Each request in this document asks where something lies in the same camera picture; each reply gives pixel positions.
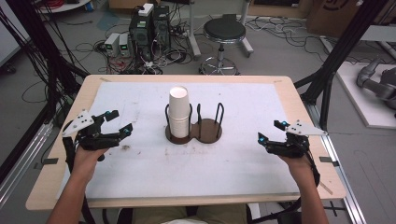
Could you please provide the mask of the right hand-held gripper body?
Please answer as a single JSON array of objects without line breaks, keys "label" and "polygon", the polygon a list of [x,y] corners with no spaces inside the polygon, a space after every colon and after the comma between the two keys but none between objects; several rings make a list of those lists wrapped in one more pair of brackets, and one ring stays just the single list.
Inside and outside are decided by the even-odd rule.
[{"label": "right hand-held gripper body", "polygon": [[310,135],[327,135],[326,131],[315,127],[312,124],[302,122],[300,120],[295,121],[285,130],[281,130],[286,133],[285,142],[269,141],[268,145],[271,154],[277,156],[283,156],[288,158],[301,158],[306,152],[309,151],[308,137]]}]

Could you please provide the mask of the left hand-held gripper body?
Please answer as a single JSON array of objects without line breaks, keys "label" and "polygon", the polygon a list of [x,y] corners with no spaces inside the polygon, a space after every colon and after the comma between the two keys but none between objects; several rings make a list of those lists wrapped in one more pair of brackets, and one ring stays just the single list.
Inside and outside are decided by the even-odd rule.
[{"label": "left hand-held gripper body", "polygon": [[75,140],[86,150],[118,146],[120,140],[106,138],[106,133],[102,133],[101,126],[105,120],[100,118],[101,115],[95,116],[83,109],[75,119],[65,126],[62,137],[71,137],[75,133]]}]

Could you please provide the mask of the dark double cup holder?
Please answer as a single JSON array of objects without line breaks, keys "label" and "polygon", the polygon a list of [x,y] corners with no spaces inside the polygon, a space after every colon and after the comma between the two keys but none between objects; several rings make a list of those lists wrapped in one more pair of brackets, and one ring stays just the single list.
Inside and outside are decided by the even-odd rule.
[{"label": "dark double cup holder", "polygon": [[167,126],[165,136],[167,140],[176,145],[183,145],[196,139],[203,144],[213,144],[220,140],[222,136],[222,121],[224,116],[224,106],[218,103],[217,112],[214,119],[203,119],[201,116],[201,105],[197,106],[197,121],[191,122],[192,105],[190,114],[181,120],[173,119],[169,115],[169,105],[165,107],[165,117]]}]

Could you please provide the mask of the stack of white paper cups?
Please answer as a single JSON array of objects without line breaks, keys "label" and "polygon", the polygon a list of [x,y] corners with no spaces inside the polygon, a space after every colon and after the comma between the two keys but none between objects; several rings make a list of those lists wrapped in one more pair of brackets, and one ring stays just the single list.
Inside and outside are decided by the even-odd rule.
[{"label": "stack of white paper cups", "polygon": [[184,138],[189,134],[190,100],[188,90],[183,86],[175,86],[169,92],[169,123],[171,134],[176,138]]}]

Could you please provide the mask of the person's right hand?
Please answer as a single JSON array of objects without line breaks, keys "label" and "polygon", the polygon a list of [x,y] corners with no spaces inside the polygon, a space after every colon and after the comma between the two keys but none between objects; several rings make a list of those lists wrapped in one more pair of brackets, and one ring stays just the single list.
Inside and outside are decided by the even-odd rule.
[{"label": "person's right hand", "polygon": [[301,157],[292,159],[280,156],[280,159],[288,165],[290,174],[297,183],[313,178],[311,166],[307,158]]}]

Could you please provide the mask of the person's left hand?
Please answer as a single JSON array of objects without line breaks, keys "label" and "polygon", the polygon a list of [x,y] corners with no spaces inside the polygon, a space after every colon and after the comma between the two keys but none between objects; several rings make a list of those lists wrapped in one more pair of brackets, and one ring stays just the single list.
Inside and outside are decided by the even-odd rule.
[{"label": "person's left hand", "polygon": [[86,182],[92,179],[98,159],[107,152],[107,148],[98,150],[85,150],[78,147],[74,160],[72,176]]}]

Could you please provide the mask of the light wooden table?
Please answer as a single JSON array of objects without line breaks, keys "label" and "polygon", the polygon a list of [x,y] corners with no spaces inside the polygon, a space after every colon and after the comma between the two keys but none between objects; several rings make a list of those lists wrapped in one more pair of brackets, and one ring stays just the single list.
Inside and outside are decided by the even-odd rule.
[{"label": "light wooden table", "polygon": [[[87,108],[91,109],[96,93],[102,83],[105,82],[148,82],[148,83],[170,83],[173,87],[184,86],[189,83],[258,83],[258,84],[272,84],[276,88],[286,119],[289,124],[297,120],[312,124],[307,112],[304,109],[303,103],[295,90],[293,83],[289,77],[285,76],[241,76],[241,77],[210,77],[210,76],[183,76],[183,75],[164,75],[164,76],[90,76],[88,77],[78,93],[78,98],[72,106],[68,117],[73,119],[80,110]],[[310,138],[309,151],[310,156],[307,160],[310,163],[315,184],[319,192],[319,184],[321,173],[318,170],[317,163],[312,153]],[[100,207],[144,207],[144,206],[172,206],[172,205],[198,205],[198,204],[222,204],[222,203],[258,203],[258,202],[281,202],[291,201],[297,199],[299,196],[298,190],[295,193],[281,193],[281,194],[264,194],[264,195],[240,195],[240,196],[195,196],[195,197],[181,197],[181,198],[122,198],[122,199],[96,199],[90,200],[89,205],[92,208]]]}]

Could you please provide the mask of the grey power supply unit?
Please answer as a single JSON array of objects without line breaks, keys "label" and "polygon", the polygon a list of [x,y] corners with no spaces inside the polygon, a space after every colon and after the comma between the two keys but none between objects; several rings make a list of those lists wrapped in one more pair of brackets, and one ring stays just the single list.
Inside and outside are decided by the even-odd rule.
[{"label": "grey power supply unit", "polygon": [[126,33],[120,34],[119,47],[120,47],[120,55],[122,57],[131,56],[130,40],[128,34]]},{"label": "grey power supply unit", "polygon": [[105,41],[107,55],[117,57],[120,53],[120,35],[118,33],[111,34]]}]

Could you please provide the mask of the white table mat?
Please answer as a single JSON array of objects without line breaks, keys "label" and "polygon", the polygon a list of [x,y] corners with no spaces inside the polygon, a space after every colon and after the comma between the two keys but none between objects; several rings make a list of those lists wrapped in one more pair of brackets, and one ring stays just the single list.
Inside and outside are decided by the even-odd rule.
[{"label": "white table mat", "polygon": [[286,119],[272,84],[189,83],[186,88],[195,119],[212,119],[225,108],[222,134],[213,144],[196,139],[175,145],[165,137],[165,107],[170,83],[105,82],[96,93],[91,113],[117,110],[102,126],[114,133],[132,124],[132,134],[98,162],[86,195],[90,200],[181,198],[295,193],[287,165],[258,143],[263,133],[282,142],[274,126]]}]

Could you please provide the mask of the white floor board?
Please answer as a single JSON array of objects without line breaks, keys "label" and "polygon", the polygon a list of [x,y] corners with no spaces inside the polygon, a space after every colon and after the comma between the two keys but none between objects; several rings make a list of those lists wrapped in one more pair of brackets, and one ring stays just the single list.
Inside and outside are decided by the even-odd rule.
[{"label": "white floor board", "polygon": [[358,73],[364,66],[366,63],[343,63],[337,71],[338,79],[366,127],[396,130],[396,110],[388,108],[373,92],[356,84]]}]

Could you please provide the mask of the black computer tower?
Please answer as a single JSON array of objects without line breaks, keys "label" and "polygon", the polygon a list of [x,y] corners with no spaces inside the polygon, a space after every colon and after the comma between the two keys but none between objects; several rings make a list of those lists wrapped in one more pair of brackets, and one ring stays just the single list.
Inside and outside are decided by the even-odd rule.
[{"label": "black computer tower", "polygon": [[153,11],[154,32],[157,43],[162,49],[171,47],[169,6],[156,6]]},{"label": "black computer tower", "polygon": [[144,61],[151,61],[151,44],[154,38],[151,16],[134,14],[129,26],[129,32],[134,45],[135,57]]}]

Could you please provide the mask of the black round stool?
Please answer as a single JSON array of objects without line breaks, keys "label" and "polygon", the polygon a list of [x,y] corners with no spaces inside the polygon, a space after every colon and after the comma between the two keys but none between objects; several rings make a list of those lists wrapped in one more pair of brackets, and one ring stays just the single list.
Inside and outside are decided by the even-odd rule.
[{"label": "black round stool", "polygon": [[240,43],[246,36],[245,26],[236,20],[234,14],[224,14],[204,24],[204,35],[207,39],[219,43],[219,49],[216,57],[208,57],[200,64],[199,73],[238,75],[239,71],[235,63],[224,57],[224,46]]}]

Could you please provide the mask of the white box on tower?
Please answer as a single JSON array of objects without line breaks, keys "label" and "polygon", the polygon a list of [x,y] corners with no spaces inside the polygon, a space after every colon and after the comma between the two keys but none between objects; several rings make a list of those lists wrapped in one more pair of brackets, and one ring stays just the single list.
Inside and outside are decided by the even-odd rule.
[{"label": "white box on tower", "polygon": [[145,16],[147,17],[151,11],[154,9],[154,5],[151,3],[146,3],[142,6],[141,9],[138,10],[138,15],[139,16]]}]

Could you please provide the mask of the white round table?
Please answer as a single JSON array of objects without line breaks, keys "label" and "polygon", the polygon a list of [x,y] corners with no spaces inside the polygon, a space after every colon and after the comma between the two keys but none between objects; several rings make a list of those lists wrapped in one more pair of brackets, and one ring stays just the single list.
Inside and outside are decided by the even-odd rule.
[{"label": "white round table", "polygon": [[91,0],[37,0],[38,11],[42,14],[65,12],[84,7]]}]

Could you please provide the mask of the brown cardboard box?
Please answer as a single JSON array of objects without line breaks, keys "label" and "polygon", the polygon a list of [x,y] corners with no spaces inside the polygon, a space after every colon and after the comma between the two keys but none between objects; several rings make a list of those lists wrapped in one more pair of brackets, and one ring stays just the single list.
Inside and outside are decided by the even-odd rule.
[{"label": "brown cardboard box", "polygon": [[365,16],[364,0],[313,0],[306,19],[310,34],[341,37],[353,19]]}]

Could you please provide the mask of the aluminium floor rail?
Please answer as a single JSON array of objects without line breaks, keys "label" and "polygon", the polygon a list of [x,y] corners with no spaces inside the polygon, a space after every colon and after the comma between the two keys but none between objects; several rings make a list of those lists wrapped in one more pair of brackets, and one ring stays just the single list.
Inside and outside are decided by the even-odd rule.
[{"label": "aluminium floor rail", "polygon": [[[320,197],[325,200],[340,200],[342,209],[346,211],[351,224],[367,224],[330,136],[328,134],[314,135],[310,138],[310,142],[318,170],[321,173]],[[331,163],[321,162],[319,157],[331,157],[334,161],[339,162],[339,166],[334,167]]]},{"label": "aluminium floor rail", "polygon": [[26,174],[29,166],[34,161],[36,155],[47,142],[52,130],[52,123],[42,124],[37,131],[33,132],[33,136],[28,139],[27,145],[21,147],[21,155],[11,167],[5,180],[0,184],[0,210],[5,206],[11,194]]}]

